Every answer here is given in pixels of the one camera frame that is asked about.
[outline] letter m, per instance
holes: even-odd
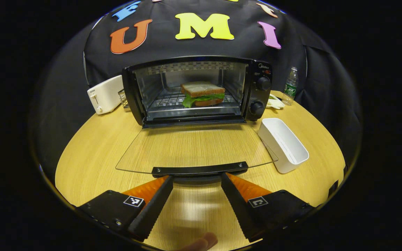
[[[181,13],[174,16],[180,19],[180,30],[175,36],[176,39],[190,39],[195,37],[192,32],[193,28],[202,38],[207,36],[207,33],[213,28],[214,31],[210,34],[212,38],[233,40],[233,35],[230,34],[228,19],[229,16],[214,13],[204,21],[195,13]]]

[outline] water bottle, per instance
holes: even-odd
[[[297,68],[291,67],[291,72],[286,80],[285,90],[282,97],[282,102],[286,105],[292,105],[297,90]]]

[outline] midea logo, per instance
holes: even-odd
[[[261,64],[261,63],[259,63],[259,64],[258,64],[258,67],[259,67],[259,68],[265,68],[265,69],[269,69],[269,67],[264,66],[264,65],[263,65],[263,64]]]

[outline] lettuce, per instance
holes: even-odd
[[[224,93],[206,95],[206,96],[201,96],[201,97],[196,97],[196,98],[192,98],[192,97],[190,97],[190,95],[185,94],[185,99],[184,99],[184,101],[182,101],[182,105],[184,107],[190,108],[190,107],[192,107],[192,104],[195,101],[206,101],[206,100],[212,100],[212,99],[224,99]]]

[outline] bread slice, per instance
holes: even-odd
[[[222,99],[212,99],[212,100],[206,100],[206,101],[195,101],[193,104],[195,106],[208,106],[208,105],[216,105],[223,102]]]
[[[196,81],[182,84],[181,92],[187,92],[190,97],[196,98],[205,95],[224,93],[225,89],[207,81]]]

